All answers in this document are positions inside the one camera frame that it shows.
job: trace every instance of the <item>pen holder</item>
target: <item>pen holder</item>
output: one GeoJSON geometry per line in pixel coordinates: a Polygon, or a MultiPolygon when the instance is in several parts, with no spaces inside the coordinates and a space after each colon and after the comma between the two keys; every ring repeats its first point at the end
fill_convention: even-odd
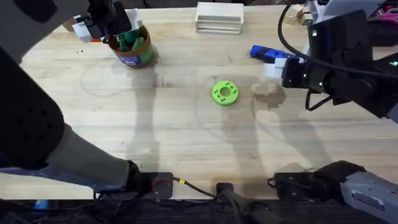
{"type": "Polygon", "coordinates": [[[142,68],[150,63],[153,57],[153,48],[150,42],[150,35],[145,26],[140,27],[140,36],[145,39],[144,44],[136,50],[129,52],[118,51],[119,44],[115,36],[109,38],[108,45],[112,51],[118,56],[120,61],[131,68],[142,68]]]}

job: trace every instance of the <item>wooden table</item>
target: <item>wooden table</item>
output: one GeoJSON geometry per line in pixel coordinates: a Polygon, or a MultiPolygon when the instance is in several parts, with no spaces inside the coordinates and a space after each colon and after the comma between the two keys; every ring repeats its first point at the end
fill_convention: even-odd
{"type": "MultiPolygon", "coordinates": [[[[266,184],[275,171],[344,159],[398,183],[398,125],[353,103],[310,113],[304,91],[261,78],[262,63],[248,52],[254,44],[285,50],[276,32],[282,8],[246,7],[243,35],[196,34],[195,9],[140,10],[160,55],[141,70],[62,27],[22,66],[78,134],[143,171],[170,171],[212,191],[217,182],[232,182],[247,197],[275,198],[266,184]],[[239,87],[235,105],[220,107],[211,99],[219,80],[239,87]]],[[[302,49],[306,28],[284,30],[302,49]]],[[[377,56],[397,50],[379,49],[377,56]]],[[[35,177],[3,174],[0,183],[1,198],[92,197],[89,188],[35,177]]],[[[175,184],[174,198],[203,197],[175,184]]]]}

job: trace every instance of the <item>black cable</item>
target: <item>black cable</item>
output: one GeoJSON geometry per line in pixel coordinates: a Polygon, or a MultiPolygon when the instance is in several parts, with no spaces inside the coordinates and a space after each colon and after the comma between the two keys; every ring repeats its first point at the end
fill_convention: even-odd
{"type": "Polygon", "coordinates": [[[142,3],[144,3],[144,6],[146,9],[152,9],[152,6],[150,6],[150,4],[148,4],[147,0],[142,0],[142,3]]]}
{"type": "Polygon", "coordinates": [[[269,178],[269,179],[267,180],[267,184],[268,184],[268,186],[272,187],[273,189],[276,188],[274,178],[269,178]]]}
{"type": "MultiPolygon", "coordinates": [[[[177,177],[174,177],[173,180],[175,180],[175,181],[177,181],[177,182],[180,182],[181,179],[180,179],[180,178],[177,178],[177,177]]],[[[188,187],[192,188],[193,190],[196,190],[197,192],[200,192],[200,193],[202,193],[202,194],[204,194],[204,195],[206,195],[206,196],[209,196],[209,197],[211,197],[211,198],[215,198],[215,197],[216,197],[216,195],[214,195],[214,194],[212,194],[212,193],[209,193],[209,192],[207,192],[207,191],[204,191],[204,190],[202,190],[202,189],[200,189],[200,188],[194,186],[193,184],[189,183],[189,182],[186,181],[186,180],[184,180],[184,183],[182,183],[182,184],[185,184],[185,185],[187,185],[188,187]]]]}
{"type": "Polygon", "coordinates": [[[238,206],[235,204],[234,201],[230,200],[228,197],[226,197],[225,195],[222,195],[221,193],[221,197],[225,198],[227,202],[229,202],[229,204],[232,206],[233,212],[234,212],[234,216],[235,216],[235,221],[236,224],[242,224],[242,218],[240,215],[240,211],[238,206]]]}
{"type": "Polygon", "coordinates": [[[392,74],[388,74],[388,73],[381,73],[381,72],[370,72],[370,71],[366,71],[366,70],[358,70],[355,68],[348,68],[348,67],[344,67],[344,66],[339,66],[339,65],[333,65],[327,62],[324,62],[322,60],[316,59],[316,58],[312,58],[304,53],[302,53],[301,51],[295,49],[294,47],[292,47],[286,40],[285,37],[283,35],[282,32],[282,24],[283,24],[283,20],[284,17],[286,16],[287,11],[289,10],[289,8],[291,7],[291,5],[287,5],[285,7],[285,9],[282,11],[282,14],[279,17],[279,22],[278,22],[278,37],[280,42],[283,44],[283,46],[285,46],[289,51],[291,51],[293,54],[295,54],[296,56],[307,60],[309,62],[321,65],[323,67],[326,68],[330,68],[333,70],[339,70],[339,71],[343,71],[343,72],[348,72],[348,73],[357,73],[357,74],[361,74],[361,75],[369,75],[369,76],[374,76],[374,77],[383,77],[383,78],[398,78],[397,75],[392,75],[392,74]]]}
{"type": "Polygon", "coordinates": [[[315,111],[320,106],[324,105],[325,103],[327,103],[327,102],[329,102],[330,100],[333,99],[332,96],[328,96],[325,99],[319,101],[318,103],[316,103],[315,105],[310,107],[310,100],[311,100],[311,94],[312,93],[313,93],[312,90],[308,90],[307,91],[307,96],[305,97],[305,109],[308,110],[308,111],[315,111]]]}

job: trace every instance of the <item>black padding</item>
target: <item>black padding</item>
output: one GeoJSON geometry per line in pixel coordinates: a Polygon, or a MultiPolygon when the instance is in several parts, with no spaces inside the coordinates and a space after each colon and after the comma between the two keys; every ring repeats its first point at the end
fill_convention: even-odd
{"type": "Polygon", "coordinates": [[[0,164],[39,169],[65,128],[58,105],[0,48],[0,164]]]}
{"type": "Polygon", "coordinates": [[[58,10],[52,0],[14,0],[18,8],[36,22],[45,23],[58,10]]]}

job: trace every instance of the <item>green ring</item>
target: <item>green ring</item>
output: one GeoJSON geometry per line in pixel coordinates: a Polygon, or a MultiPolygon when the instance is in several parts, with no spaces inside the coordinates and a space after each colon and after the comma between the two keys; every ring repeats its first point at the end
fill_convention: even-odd
{"type": "Polygon", "coordinates": [[[229,106],[236,102],[239,96],[239,90],[233,82],[221,81],[213,86],[211,89],[213,100],[221,106],[229,106]],[[221,92],[228,91],[228,96],[223,96],[221,92]]]}

